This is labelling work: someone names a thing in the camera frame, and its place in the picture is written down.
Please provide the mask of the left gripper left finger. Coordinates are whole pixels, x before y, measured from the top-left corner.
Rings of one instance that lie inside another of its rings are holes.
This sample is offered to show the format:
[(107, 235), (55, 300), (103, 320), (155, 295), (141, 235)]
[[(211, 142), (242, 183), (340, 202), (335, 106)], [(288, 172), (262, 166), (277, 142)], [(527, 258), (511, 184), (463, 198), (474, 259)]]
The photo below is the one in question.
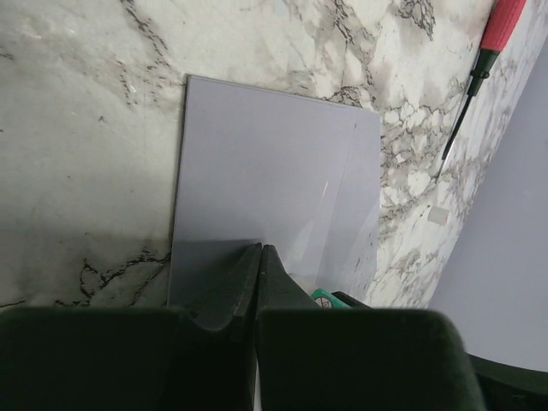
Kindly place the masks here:
[(250, 410), (262, 247), (185, 307), (21, 307), (1, 316), (4, 410)]

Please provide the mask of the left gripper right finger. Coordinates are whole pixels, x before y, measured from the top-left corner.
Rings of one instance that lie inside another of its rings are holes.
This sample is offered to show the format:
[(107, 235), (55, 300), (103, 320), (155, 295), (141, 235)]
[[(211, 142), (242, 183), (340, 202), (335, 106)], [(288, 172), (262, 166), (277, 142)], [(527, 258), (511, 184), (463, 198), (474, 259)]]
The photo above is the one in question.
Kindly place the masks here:
[(395, 308), (322, 308), (263, 250), (255, 344), (265, 410), (482, 410), (450, 320)]

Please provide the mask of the white glue stick cap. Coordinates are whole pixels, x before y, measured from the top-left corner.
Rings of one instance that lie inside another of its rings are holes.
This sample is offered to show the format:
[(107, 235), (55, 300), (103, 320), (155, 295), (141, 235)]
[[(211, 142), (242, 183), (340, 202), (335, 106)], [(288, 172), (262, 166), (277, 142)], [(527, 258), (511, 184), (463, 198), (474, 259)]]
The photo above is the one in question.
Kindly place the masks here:
[(429, 211), (428, 220), (432, 223), (438, 224), (440, 226), (444, 226), (447, 224), (449, 214), (450, 214), (449, 210), (445, 208), (433, 206)]

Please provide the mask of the green white glue stick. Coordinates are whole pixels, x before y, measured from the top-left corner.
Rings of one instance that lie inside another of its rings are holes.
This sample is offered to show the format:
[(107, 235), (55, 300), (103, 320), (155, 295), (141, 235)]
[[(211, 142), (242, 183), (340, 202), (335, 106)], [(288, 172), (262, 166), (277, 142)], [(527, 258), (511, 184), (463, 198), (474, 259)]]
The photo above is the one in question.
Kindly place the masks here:
[(311, 293), (311, 298), (322, 308), (349, 308), (349, 305), (328, 291), (318, 288)]

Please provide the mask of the grey translucent envelope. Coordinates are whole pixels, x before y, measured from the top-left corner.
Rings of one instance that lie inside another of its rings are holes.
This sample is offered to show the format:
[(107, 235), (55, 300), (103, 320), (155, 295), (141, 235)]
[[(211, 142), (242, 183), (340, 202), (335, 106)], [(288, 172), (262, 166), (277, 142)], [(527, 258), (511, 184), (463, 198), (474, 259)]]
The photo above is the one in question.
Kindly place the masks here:
[(377, 270), (378, 114), (190, 76), (168, 302), (189, 303), (254, 243), (307, 290), (363, 299)]

